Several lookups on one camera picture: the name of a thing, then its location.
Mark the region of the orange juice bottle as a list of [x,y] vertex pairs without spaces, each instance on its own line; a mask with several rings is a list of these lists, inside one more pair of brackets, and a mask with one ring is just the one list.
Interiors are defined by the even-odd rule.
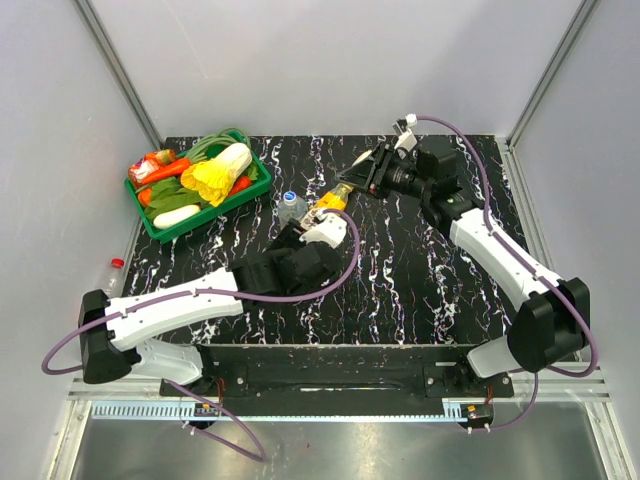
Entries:
[[344,183],[339,183],[332,190],[325,193],[300,220],[300,224],[309,229],[315,225],[315,219],[324,209],[334,209],[344,211],[348,203],[349,194],[353,188]]

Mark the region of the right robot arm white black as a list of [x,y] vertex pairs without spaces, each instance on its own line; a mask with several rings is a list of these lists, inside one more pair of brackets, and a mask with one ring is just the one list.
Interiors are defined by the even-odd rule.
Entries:
[[340,182],[375,198],[396,192],[418,199],[428,224],[465,250],[498,283],[516,311],[508,332],[470,350],[455,375],[469,396],[507,371],[558,372],[556,363],[592,346],[590,292],[536,262],[495,222],[483,202],[463,188],[455,151],[437,156],[380,143],[341,171]]

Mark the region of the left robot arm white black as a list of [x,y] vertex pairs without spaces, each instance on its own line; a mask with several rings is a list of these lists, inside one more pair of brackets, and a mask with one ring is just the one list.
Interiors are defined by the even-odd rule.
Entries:
[[325,214],[306,229],[290,221],[269,247],[196,280],[137,297],[84,294],[78,324],[82,377],[105,384],[130,374],[165,378],[193,394],[213,390],[217,372],[199,350],[159,340],[159,335],[218,317],[236,316],[269,303],[295,302],[321,289],[342,267],[337,248],[348,227]]

